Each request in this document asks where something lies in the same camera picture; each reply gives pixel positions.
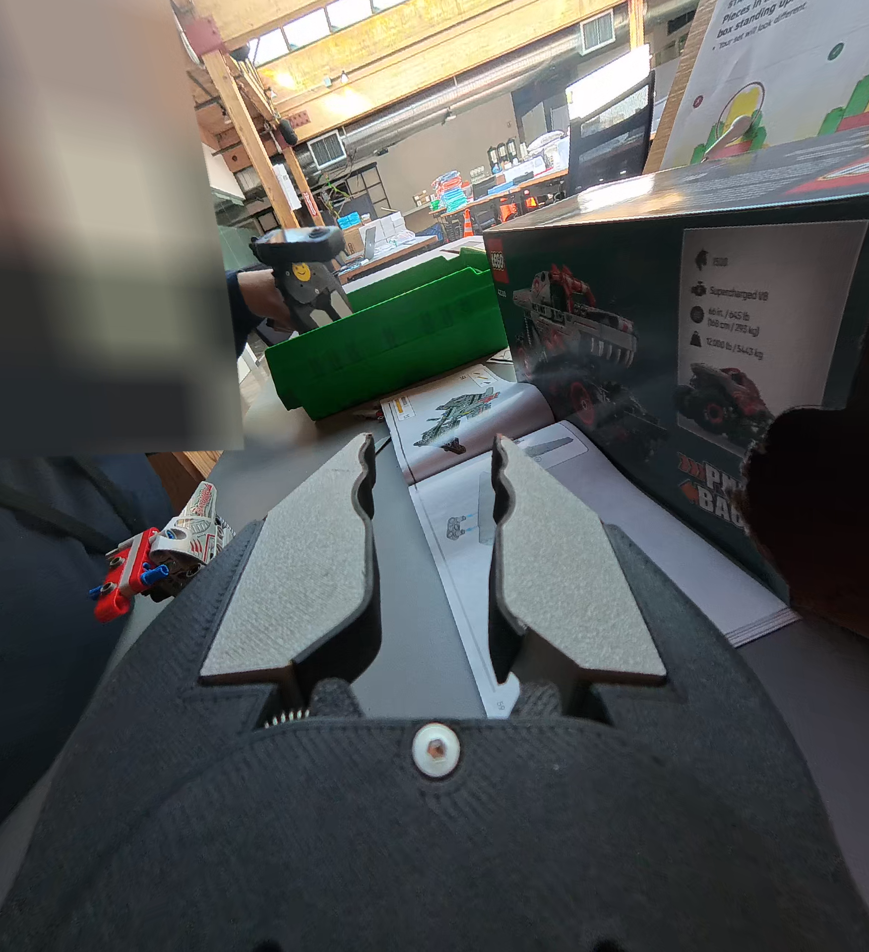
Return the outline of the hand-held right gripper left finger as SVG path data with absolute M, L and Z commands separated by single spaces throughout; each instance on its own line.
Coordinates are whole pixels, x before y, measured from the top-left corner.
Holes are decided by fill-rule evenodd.
M 381 646 L 373 436 L 360 433 L 268 513 L 200 671 L 275 684 L 290 706 L 353 683 Z

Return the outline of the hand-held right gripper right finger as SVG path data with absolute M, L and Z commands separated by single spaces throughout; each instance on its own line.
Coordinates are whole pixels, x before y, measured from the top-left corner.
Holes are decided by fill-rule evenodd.
M 593 684 L 659 686 L 667 670 L 605 526 L 506 436 L 495 493 L 488 646 L 497 681 L 546 682 L 565 712 Z

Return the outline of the green plastic bin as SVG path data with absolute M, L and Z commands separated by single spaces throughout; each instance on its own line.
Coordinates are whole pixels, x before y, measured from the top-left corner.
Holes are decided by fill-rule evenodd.
M 409 268 L 389 275 L 378 274 L 376 280 L 364 287 L 355 283 L 346 285 L 346 295 L 353 312 L 389 302 L 403 294 L 415 292 L 441 279 L 452 279 L 466 270 L 490 271 L 488 254 L 480 248 L 462 247 L 457 253 L 440 254 L 421 261 L 412 259 Z
M 491 273 L 466 270 L 274 345 L 265 357 L 285 408 L 317 421 L 506 345 Z

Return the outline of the person's left forearm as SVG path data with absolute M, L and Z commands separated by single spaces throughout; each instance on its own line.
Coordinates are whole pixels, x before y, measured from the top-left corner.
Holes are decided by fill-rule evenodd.
M 244 351 L 250 332 L 254 331 L 263 321 L 263 318 L 254 314 L 246 303 L 243 292 L 240 290 L 239 275 L 239 270 L 227 270 L 225 272 L 237 356 Z

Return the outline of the lego instruction booklet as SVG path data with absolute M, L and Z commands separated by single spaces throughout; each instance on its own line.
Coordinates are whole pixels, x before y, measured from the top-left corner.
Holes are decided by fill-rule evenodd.
M 514 676 L 499 684 L 488 649 L 488 579 L 496 524 L 491 449 L 503 433 L 623 530 L 739 648 L 798 614 L 620 474 L 539 390 L 476 364 L 382 402 L 395 457 L 490 718 L 510 715 Z

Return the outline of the partly built lego truck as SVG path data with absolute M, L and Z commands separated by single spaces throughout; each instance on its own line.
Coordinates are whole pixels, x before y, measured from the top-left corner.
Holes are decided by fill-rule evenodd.
M 89 591 L 99 623 L 126 615 L 137 596 L 154 602 L 178 596 L 234 539 L 216 512 L 216 497 L 215 485 L 201 482 L 164 528 L 148 528 L 107 552 L 104 582 Z

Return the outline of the black lego set box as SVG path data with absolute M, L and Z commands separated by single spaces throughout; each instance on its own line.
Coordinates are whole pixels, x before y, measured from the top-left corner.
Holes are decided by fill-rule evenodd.
M 519 380 L 791 606 L 869 639 L 869 120 L 491 230 Z

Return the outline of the person's left hand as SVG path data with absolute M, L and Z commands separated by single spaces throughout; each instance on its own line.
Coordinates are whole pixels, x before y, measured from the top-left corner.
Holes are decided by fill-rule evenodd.
M 292 333 L 296 327 L 288 304 L 277 285 L 271 269 L 262 271 L 260 291 L 257 292 L 257 311 L 274 330 Z

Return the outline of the wooden table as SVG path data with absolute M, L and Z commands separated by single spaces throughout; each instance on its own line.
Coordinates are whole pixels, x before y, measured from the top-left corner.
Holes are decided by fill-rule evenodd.
M 411 256 L 417 252 L 438 245 L 438 238 L 435 235 L 416 235 L 413 239 L 403 242 L 385 242 L 376 244 L 373 248 L 372 256 L 362 256 L 351 263 L 352 267 L 373 266 L 381 264 L 384 260 L 396 259 L 405 256 Z

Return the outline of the person's dark blue clothing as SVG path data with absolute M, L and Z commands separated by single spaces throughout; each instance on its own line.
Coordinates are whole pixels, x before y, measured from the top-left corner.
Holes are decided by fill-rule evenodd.
M 47 772 L 123 630 L 105 554 L 175 514 L 144 454 L 0 459 L 0 825 Z

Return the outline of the black mesh office chair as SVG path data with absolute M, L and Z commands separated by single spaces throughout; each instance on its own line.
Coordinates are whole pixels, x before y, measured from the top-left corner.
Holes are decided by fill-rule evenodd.
M 570 125 L 568 175 L 563 197 L 643 173 L 651 147 L 655 72 Z

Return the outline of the instruction poster board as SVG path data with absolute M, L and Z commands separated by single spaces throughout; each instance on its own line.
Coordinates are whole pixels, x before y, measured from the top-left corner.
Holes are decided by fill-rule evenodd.
M 869 126 L 869 1 L 701 2 L 646 169 Z

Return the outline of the wooden post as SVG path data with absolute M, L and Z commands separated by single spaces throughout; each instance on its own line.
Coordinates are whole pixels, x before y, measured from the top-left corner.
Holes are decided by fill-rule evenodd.
M 230 73 L 227 66 L 228 57 L 225 57 L 221 50 L 213 50 L 203 54 L 202 59 L 236 128 L 239 140 L 250 158 L 251 165 L 270 199 L 278 226 L 285 230 L 297 228 L 298 219 L 276 177 L 238 84 Z

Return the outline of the silver ventilation duct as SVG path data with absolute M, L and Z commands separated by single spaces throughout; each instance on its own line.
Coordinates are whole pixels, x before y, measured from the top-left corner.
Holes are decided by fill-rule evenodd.
M 442 153 L 450 158 L 463 152 L 486 153 L 489 146 L 530 142 L 548 131 L 548 112 L 564 115 L 567 99 L 556 94 L 540 99 L 531 89 L 505 93 L 477 105 L 462 103 L 433 115 L 413 115 L 396 125 L 383 125 L 378 116 L 361 126 L 346 126 L 342 140 L 347 153 L 357 157 L 409 156 L 427 160 Z

